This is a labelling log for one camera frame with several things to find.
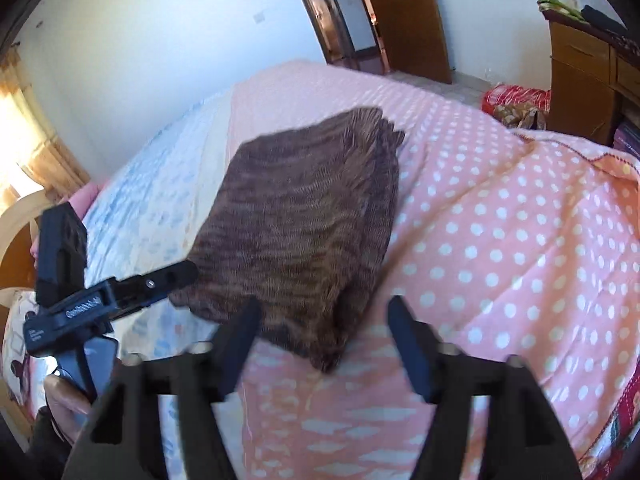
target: light blue bedsheet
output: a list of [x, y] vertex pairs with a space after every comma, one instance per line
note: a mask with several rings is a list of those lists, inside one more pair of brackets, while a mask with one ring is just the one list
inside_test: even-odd
[[[230, 94], [195, 105], [160, 131], [99, 195], [84, 219], [88, 231], [86, 284], [144, 274], [184, 259], [224, 175]], [[120, 355], [157, 359], [210, 337], [215, 325], [164, 300], [114, 323]], [[162, 436], [172, 479], [185, 478], [173, 397], [162, 397]], [[216, 408], [240, 478], [242, 407], [234, 394]]]

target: red bag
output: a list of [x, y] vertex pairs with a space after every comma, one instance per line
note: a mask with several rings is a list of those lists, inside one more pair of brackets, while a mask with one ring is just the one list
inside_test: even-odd
[[489, 90], [482, 98], [482, 111], [491, 116], [498, 105], [517, 105], [531, 103], [545, 114], [551, 107], [551, 90], [537, 90], [518, 85], [498, 85]]

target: wooden headboard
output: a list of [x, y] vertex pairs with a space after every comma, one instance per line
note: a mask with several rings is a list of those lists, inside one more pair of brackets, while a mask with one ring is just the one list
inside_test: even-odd
[[0, 215], [0, 289], [33, 288], [36, 279], [30, 254], [30, 223], [53, 204], [44, 191], [27, 195]]

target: white wall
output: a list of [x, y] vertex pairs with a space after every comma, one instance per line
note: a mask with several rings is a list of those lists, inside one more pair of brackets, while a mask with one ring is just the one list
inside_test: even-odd
[[[537, 0], [438, 0], [449, 59], [459, 71], [494, 84], [548, 89], [551, 42]], [[591, 5], [620, 20], [606, 0], [561, 0]]]
[[338, 5], [340, 5], [344, 21], [349, 29], [354, 48], [363, 50], [377, 46], [371, 31], [369, 14], [362, 0], [338, 0]]
[[286, 60], [324, 62], [302, 0], [43, 0], [18, 39], [45, 113], [94, 178], [194, 102]]

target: floor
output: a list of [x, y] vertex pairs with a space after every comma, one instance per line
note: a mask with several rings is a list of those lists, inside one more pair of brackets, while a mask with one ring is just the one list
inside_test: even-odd
[[473, 80], [469, 76], [458, 76], [454, 74], [453, 85], [447, 85], [444, 83], [438, 83], [427, 79], [425, 77], [419, 77], [417, 75], [405, 74], [403, 72], [391, 72], [386, 77], [394, 79], [395, 81], [401, 81], [408, 83], [419, 88], [424, 88], [434, 94], [439, 94], [444, 98], [452, 101], [459, 101], [475, 108], [480, 108], [482, 103], [482, 96], [488, 90], [488, 85], [480, 80]]
[[459, 101], [475, 108], [480, 108], [482, 96], [490, 89], [490, 85], [485, 81], [466, 75], [459, 75], [454, 72], [453, 85], [438, 83], [425, 77], [405, 74], [403, 72], [389, 72], [386, 55], [367, 57], [364, 59], [339, 59], [332, 62], [335, 66], [343, 66], [360, 72], [370, 74], [385, 75], [395, 81], [407, 83], [409, 85], [424, 88], [434, 94], [439, 94], [452, 101]]

